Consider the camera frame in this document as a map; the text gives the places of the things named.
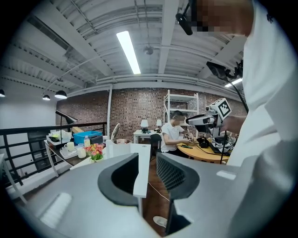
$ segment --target office chair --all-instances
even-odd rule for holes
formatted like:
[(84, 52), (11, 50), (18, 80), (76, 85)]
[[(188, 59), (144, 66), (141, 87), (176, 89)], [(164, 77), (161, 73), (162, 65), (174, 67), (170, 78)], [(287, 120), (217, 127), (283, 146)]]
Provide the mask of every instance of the office chair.
[(161, 141), (162, 137), (158, 134), (153, 134), (150, 136), (150, 144), (151, 144), (151, 150), (150, 150), (150, 161), (152, 161), (152, 155), (156, 156), (156, 152), (161, 152)]

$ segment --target blue box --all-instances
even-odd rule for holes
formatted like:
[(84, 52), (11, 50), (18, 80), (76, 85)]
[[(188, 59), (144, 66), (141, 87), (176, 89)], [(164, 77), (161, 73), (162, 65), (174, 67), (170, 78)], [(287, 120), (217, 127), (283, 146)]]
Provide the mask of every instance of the blue box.
[(74, 143), (75, 144), (79, 144), (79, 143), (83, 143), (84, 144), (84, 139), (85, 136), (102, 136), (102, 132), (96, 132), (96, 131), (88, 131), (88, 132), (79, 132), (79, 133), (75, 133), (74, 134)]

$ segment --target black railing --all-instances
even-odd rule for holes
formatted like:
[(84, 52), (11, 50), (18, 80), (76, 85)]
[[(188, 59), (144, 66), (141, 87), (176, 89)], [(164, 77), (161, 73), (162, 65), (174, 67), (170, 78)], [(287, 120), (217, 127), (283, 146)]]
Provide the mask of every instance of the black railing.
[[(29, 165), (36, 164), (40, 161), (43, 161), (43, 160), (46, 160), (46, 159), (49, 159), (49, 158), (48, 158), (48, 156), (45, 156), (45, 157), (42, 157), (41, 159), (34, 160), (32, 162), (20, 165), (18, 167), (15, 167), (13, 159), (19, 158), (19, 157), (22, 157), (22, 156), (26, 156), (26, 155), (30, 155), (30, 154), (33, 155), (34, 153), (37, 153), (37, 152), (41, 152), (42, 154), (44, 154), (43, 151), (46, 150), (46, 148), (41, 148), (41, 149), (35, 150), (35, 151), (32, 151), (32, 149), (30, 149), (31, 150), (30, 152), (26, 152), (26, 153), (14, 155), (14, 156), (11, 156), (9, 148), (14, 147), (14, 146), (19, 146), (19, 145), (26, 145), (26, 144), (31, 145), (32, 143), (42, 142), (42, 141), (46, 140), (46, 138), (32, 139), (32, 140), (28, 140), (28, 141), (24, 141), (24, 142), (20, 142), (20, 143), (9, 144), (8, 141), (7, 141), (7, 135), (28, 133), (28, 132), (38, 132), (38, 131), (50, 131), (50, 130), (57, 130), (57, 129), (68, 129), (69, 130), (70, 128), (72, 128), (74, 126), (77, 126), (77, 127), (102, 126), (102, 128), (97, 128), (97, 129), (94, 129), (94, 130), (95, 131), (102, 130), (102, 134), (105, 135), (105, 125), (106, 124), (107, 124), (107, 122), (95, 122), (95, 123), (71, 124), (71, 125), (62, 125), (62, 126), (41, 126), (41, 127), (24, 127), (24, 128), (2, 129), (2, 130), (0, 130), (0, 136), (3, 135), (4, 146), (0, 146), (0, 149), (5, 149), (6, 150), (7, 158), (5, 159), (5, 161), (9, 161), (9, 163), (11, 165), (11, 169), (9, 170), (9, 172), (14, 173), (14, 176), (15, 176), (14, 181), (19, 182), (20, 185), (23, 185), (22, 179), (26, 179), (26, 178), (30, 177), (31, 175), (34, 175), (34, 174), (39, 173), (41, 171), (44, 171), (44, 170), (50, 168), (51, 165), (48, 165), (48, 166), (46, 166), (42, 169), (36, 170), (32, 173), (26, 174), (22, 177), (19, 176), (19, 174), (17, 173), (17, 170), (21, 169), (21, 168), (24, 168), (26, 166), (29, 166)], [(54, 162), (54, 165), (56, 165), (56, 164), (58, 164), (62, 161), (63, 160)], [(10, 182), (7, 182), (5, 184), (5, 186), (9, 186), (9, 185), (10, 185)]]

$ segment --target ceiling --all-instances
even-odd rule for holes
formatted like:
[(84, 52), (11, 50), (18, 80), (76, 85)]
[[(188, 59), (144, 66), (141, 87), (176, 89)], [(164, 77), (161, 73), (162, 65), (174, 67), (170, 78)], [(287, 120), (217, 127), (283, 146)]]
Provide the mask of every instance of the ceiling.
[[(69, 94), (123, 82), (168, 82), (235, 94), (206, 67), (230, 69), (245, 37), (194, 32), (175, 20), (188, 0), (51, 0), (31, 12), (2, 59), (1, 80)], [(116, 33), (129, 31), (141, 74), (133, 75)], [(146, 54), (151, 47), (153, 53)], [(242, 83), (237, 87), (242, 90)]]

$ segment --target red brick wall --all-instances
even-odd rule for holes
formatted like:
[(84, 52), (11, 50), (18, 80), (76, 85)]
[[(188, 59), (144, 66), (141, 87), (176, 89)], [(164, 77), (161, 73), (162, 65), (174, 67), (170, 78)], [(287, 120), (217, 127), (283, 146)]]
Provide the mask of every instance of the red brick wall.
[[(110, 132), (117, 123), (120, 129), (117, 138), (133, 139), (135, 130), (140, 129), (142, 119), (147, 119), (149, 129), (155, 129), (156, 120), (163, 119), (163, 97), (167, 94), (165, 88), (130, 88), (113, 90), (110, 115)], [(194, 91), (171, 89), (173, 94), (193, 96)], [(200, 113), (205, 112), (207, 105), (220, 96), (199, 93)], [(234, 115), (246, 115), (241, 102), (227, 99)], [(171, 104), (171, 107), (185, 108), (185, 103)], [(196, 102), (190, 102), (190, 108), (196, 108)], [(100, 91), (71, 97), (57, 103), (57, 109), (79, 119), (78, 123), (99, 122), (107, 120), (108, 92)]]

